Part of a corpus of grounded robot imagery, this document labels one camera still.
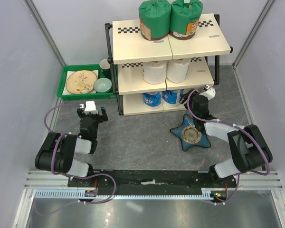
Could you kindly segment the blue plastic roll front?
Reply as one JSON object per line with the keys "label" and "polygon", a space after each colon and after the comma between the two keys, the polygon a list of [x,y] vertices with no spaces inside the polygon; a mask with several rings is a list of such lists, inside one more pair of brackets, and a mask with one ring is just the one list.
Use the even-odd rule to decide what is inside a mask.
{"label": "blue plastic roll front", "polygon": [[180,98],[183,95],[184,89],[165,90],[162,92],[163,104],[167,107],[177,107],[180,105]]}

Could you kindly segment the blue plastic roll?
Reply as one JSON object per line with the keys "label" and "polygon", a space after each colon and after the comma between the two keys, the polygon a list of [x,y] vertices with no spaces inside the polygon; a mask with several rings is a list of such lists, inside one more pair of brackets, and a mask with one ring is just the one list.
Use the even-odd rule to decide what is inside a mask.
{"label": "blue plastic roll", "polygon": [[183,95],[184,89],[165,90],[162,92],[163,104],[167,107],[177,107],[180,105],[180,98]]}
{"label": "blue plastic roll", "polygon": [[151,109],[155,110],[162,106],[162,92],[147,92],[142,93],[143,104]]}

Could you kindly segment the white roll front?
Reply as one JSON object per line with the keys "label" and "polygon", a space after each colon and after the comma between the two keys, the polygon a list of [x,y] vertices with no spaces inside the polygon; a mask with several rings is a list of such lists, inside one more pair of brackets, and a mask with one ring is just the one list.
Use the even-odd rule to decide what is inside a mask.
{"label": "white roll front", "polygon": [[185,80],[189,68],[190,59],[174,59],[167,62],[167,79],[174,83]]}

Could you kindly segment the white roll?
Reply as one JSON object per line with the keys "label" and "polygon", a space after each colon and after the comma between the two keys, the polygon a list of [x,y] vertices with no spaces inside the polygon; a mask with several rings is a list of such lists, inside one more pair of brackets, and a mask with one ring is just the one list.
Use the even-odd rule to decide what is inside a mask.
{"label": "white roll", "polygon": [[185,80],[189,68],[190,59],[174,59],[167,62],[167,79],[174,83]]}
{"label": "white roll", "polygon": [[142,66],[143,79],[149,84],[160,84],[166,80],[167,61],[145,62]]}

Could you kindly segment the blue plastic roll back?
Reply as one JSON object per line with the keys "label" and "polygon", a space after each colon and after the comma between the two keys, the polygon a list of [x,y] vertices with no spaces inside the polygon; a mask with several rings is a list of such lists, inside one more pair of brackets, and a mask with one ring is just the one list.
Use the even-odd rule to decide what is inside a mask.
{"label": "blue plastic roll back", "polygon": [[147,92],[142,93],[143,104],[151,109],[155,110],[162,106],[162,92]]}

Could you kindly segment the white roll back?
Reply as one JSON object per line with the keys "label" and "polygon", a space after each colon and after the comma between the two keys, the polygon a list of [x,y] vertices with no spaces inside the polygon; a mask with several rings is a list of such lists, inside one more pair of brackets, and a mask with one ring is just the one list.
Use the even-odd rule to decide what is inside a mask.
{"label": "white roll back", "polygon": [[167,61],[145,62],[142,66],[143,79],[149,84],[160,84],[166,80]]}

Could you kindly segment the green roll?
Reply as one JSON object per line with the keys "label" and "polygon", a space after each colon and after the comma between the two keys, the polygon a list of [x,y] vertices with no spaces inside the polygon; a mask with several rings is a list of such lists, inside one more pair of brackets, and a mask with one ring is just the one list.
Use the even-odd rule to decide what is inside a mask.
{"label": "green roll", "polygon": [[169,34],[179,40],[192,38],[203,10],[200,0],[175,0],[171,4]]}
{"label": "green roll", "polygon": [[139,6],[140,32],[146,40],[160,40],[170,31],[171,4],[167,0],[147,0]]}

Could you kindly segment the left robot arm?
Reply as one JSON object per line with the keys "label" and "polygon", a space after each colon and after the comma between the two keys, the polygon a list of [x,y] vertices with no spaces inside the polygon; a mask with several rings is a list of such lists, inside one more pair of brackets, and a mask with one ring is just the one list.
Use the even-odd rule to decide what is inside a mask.
{"label": "left robot arm", "polygon": [[60,134],[50,131],[35,158],[38,170],[78,178],[85,187],[95,181],[93,166],[75,159],[75,154],[94,154],[97,148],[99,124],[108,121],[106,109],[92,111],[87,105],[77,109],[80,118],[79,134]]}

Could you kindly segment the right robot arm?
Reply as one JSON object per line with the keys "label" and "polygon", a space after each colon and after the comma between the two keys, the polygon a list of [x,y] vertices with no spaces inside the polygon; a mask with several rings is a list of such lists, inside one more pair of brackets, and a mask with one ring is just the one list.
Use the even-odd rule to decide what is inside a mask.
{"label": "right robot arm", "polygon": [[194,90],[183,94],[180,104],[191,113],[184,115],[182,125],[172,129],[181,141],[183,151],[193,146],[209,148],[209,136],[228,142],[231,158],[212,165],[208,181],[213,187],[219,187],[229,176],[253,172],[266,166],[264,176],[270,174],[270,163],[273,160],[271,151],[259,128],[254,125],[238,126],[223,122],[209,113],[209,92],[198,93]]}

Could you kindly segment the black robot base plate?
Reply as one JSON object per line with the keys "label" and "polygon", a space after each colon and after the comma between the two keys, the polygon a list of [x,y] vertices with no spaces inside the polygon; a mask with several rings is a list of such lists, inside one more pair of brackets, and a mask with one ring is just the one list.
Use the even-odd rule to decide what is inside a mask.
{"label": "black robot base plate", "polygon": [[116,182],[115,193],[193,193],[202,189],[225,189],[236,186],[235,178],[211,179],[207,171],[173,170],[94,170]]}

